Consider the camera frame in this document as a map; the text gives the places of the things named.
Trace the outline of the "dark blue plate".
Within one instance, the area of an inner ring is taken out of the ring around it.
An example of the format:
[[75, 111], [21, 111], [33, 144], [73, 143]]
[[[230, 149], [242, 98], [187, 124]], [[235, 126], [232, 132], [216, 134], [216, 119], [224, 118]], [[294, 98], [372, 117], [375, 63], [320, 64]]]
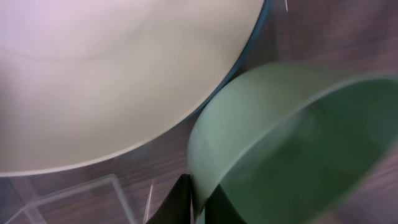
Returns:
[[263, 0], [263, 4], [261, 6], [261, 10], [259, 13], [259, 16], [257, 18], [257, 21], [254, 25], [254, 28], [251, 32], [251, 35], [248, 38], [248, 41], [246, 42], [246, 45], [242, 49], [242, 52], [240, 53], [238, 59], [235, 61], [234, 65], [231, 67], [231, 70], [227, 73], [225, 78], [222, 80], [222, 82], [215, 88], [215, 90], [209, 95], [209, 97], [197, 108], [195, 109], [192, 113], [190, 113], [186, 118], [184, 118], [180, 123], [184, 123], [186, 120], [190, 119], [193, 115], [197, 114], [201, 109], [203, 109], [209, 102], [210, 100], [229, 82], [232, 80], [233, 75], [235, 75], [238, 71], [239, 68], [244, 64], [245, 60], [247, 59], [249, 53], [253, 49], [257, 39], [260, 36], [261, 30], [264, 26], [264, 23], [267, 19], [267, 16], [269, 14], [270, 8], [272, 6], [273, 0]]

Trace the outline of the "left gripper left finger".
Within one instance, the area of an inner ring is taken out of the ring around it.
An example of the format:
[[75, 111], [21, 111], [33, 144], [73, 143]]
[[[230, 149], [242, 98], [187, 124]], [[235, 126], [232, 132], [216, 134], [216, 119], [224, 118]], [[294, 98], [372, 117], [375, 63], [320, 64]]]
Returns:
[[191, 177], [182, 174], [146, 224], [190, 224], [191, 201]]

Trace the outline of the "cream large bowl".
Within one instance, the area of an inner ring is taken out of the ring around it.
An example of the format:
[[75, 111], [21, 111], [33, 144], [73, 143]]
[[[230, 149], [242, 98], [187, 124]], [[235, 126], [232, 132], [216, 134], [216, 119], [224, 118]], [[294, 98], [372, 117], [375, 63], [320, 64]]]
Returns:
[[129, 152], [197, 109], [263, 0], [1, 0], [1, 175]]

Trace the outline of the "green small bowl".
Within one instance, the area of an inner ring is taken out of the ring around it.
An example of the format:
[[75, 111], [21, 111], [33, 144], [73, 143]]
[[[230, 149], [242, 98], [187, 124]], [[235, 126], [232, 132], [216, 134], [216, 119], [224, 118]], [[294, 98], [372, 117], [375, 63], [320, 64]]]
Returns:
[[308, 223], [397, 139], [397, 72], [274, 62], [220, 90], [188, 143], [193, 216], [218, 185], [246, 223]]

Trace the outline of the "clear plastic storage container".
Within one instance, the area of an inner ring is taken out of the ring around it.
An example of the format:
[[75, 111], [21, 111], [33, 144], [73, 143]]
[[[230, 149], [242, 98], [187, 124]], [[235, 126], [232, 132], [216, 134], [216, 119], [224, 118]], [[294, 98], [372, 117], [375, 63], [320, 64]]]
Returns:
[[[272, 60], [274, 24], [285, 1], [273, 1], [253, 49], [232, 79]], [[182, 174], [201, 113], [153, 140], [95, 164], [37, 175], [1, 175], [2, 223], [146, 223]]]

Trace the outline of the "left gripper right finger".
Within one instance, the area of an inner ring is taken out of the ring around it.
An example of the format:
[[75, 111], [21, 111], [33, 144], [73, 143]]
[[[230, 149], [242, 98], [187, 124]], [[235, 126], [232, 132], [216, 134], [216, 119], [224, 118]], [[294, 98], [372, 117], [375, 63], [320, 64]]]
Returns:
[[206, 224], [246, 224], [220, 185], [205, 204]]

